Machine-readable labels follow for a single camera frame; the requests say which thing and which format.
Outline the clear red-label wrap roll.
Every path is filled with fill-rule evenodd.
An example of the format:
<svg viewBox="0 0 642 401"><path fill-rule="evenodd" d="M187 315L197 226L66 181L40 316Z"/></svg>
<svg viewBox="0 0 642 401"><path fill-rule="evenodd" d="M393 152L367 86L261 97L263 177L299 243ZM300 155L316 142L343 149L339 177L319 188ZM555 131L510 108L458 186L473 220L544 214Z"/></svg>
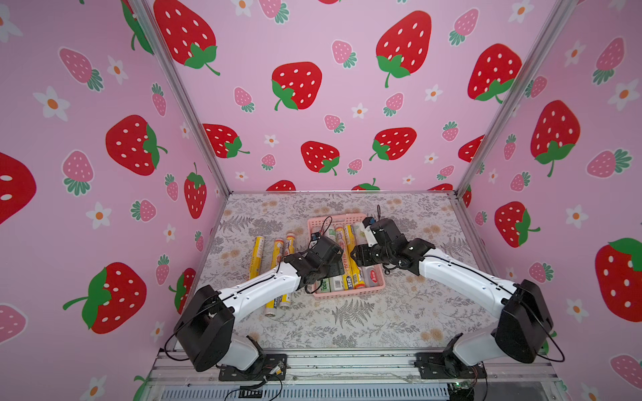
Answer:
<svg viewBox="0 0 642 401"><path fill-rule="evenodd" d="M366 267L364 270L364 282L366 287L379 287L381 285L381 275L376 267Z"/></svg>

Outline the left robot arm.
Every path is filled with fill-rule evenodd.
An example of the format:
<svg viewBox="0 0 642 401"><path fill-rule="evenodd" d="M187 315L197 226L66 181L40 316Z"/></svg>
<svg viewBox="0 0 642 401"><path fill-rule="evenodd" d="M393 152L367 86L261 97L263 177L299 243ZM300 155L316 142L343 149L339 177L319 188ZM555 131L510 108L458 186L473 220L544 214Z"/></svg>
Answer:
<svg viewBox="0 0 642 401"><path fill-rule="evenodd" d="M222 290L199 288L174 328L177 342L195 371L218 365L256 374L268 364L256 341L234 333L241 321L268 302L344 273L344 251L321 237L303 253L283 257L277 267L247 282Z"/></svg>

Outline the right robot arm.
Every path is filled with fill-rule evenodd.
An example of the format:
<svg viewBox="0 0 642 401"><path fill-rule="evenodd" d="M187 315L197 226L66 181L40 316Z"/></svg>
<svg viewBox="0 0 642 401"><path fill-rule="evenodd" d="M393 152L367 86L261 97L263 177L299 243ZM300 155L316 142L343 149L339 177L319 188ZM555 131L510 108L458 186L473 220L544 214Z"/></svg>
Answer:
<svg viewBox="0 0 642 401"><path fill-rule="evenodd" d="M448 369L508 357L531 364L553 331L553 319L539 286L494 277L470 267L421 238L407 240L389 218L366 217L366 243L350 252L359 267L381 265L439 282L486 309L498 322L459 334L443 350Z"/></svg>

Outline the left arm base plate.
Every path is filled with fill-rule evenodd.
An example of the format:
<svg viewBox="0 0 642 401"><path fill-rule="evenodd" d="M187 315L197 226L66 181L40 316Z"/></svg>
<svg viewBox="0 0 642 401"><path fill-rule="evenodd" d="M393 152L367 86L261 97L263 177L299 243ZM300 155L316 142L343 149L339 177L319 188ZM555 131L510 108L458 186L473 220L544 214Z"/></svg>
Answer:
<svg viewBox="0 0 642 401"><path fill-rule="evenodd" d="M218 380L221 382L256 382L266 379L278 381L285 379L287 371L287 354L261 354L246 370L222 365Z"/></svg>

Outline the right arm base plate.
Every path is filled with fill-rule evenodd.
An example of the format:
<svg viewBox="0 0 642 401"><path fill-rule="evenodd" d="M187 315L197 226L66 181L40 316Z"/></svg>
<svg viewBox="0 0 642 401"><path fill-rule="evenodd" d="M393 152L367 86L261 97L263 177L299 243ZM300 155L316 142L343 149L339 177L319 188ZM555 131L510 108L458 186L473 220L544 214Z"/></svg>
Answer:
<svg viewBox="0 0 642 401"><path fill-rule="evenodd" d="M466 366L454 356L448 358L443 353L417 353L414 367L422 379L486 379L486 369L481 364Z"/></svg>

